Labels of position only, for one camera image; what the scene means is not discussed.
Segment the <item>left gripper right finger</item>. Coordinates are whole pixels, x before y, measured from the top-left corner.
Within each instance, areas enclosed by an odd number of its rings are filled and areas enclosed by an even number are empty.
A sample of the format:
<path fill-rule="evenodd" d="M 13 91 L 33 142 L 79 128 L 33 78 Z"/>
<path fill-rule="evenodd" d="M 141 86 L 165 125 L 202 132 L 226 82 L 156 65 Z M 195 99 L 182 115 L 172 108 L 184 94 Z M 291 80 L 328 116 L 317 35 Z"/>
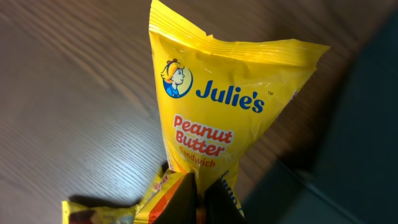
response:
<path fill-rule="evenodd" d="M 245 224 L 220 180 L 205 192 L 206 224 Z"/>

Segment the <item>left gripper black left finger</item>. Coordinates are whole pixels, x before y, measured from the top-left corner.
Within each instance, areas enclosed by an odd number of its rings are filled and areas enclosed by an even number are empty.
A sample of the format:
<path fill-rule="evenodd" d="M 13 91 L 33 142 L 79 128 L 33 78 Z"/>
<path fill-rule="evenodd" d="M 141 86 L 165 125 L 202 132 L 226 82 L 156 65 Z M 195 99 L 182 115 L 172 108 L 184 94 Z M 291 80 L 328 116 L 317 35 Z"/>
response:
<path fill-rule="evenodd" d="M 169 203 L 154 224 L 196 224 L 197 187 L 195 176 L 187 174 L 182 179 Z"/>

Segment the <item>yellow Apollo wafer packet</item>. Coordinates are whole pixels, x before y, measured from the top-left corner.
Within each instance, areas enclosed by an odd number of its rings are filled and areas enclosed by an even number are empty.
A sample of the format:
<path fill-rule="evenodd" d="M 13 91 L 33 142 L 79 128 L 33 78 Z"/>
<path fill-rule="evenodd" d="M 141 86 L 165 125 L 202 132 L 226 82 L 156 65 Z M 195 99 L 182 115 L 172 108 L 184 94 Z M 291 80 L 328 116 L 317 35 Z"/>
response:
<path fill-rule="evenodd" d="M 150 187 L 141 201 L 127 208 L 87 207 L 79 203 L 62 202 L 63 224 L 133 224 L 137 212 L 160 188 L 161 179 L 165 173 L 160 168 L 154 176 Z"/>

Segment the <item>yellow peanut butter sandwich packet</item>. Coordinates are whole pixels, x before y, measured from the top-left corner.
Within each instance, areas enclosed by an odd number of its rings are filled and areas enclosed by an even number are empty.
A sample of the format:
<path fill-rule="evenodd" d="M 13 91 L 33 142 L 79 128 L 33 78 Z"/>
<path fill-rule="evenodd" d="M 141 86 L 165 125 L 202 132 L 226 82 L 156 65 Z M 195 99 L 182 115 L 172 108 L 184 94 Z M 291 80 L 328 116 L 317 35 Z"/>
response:
<path fill-rule="evenodd" d="M 206 223 L 205 192 L 217 180 L 244 218 L 234 192 L 239 160 L 315 72 L 327 46 L 225 42 L 160 1 L 150 7 L 149 36 L 168 168 L 134 221 L 153 223 L 187 174 L 195 176 L 196 223 Z"/>

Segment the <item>dark green box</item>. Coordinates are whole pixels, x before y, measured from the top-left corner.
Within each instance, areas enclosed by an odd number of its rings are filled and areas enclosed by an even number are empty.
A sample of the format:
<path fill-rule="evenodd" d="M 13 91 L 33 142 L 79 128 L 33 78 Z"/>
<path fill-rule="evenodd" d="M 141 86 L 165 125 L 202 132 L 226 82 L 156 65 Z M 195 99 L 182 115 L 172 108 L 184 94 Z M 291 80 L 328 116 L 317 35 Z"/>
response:
<path fill-rule="evenodd" d="M 397 14 L 346 71 L 320 140 L 276 162 L 247 223 L 397 224 Z"/>

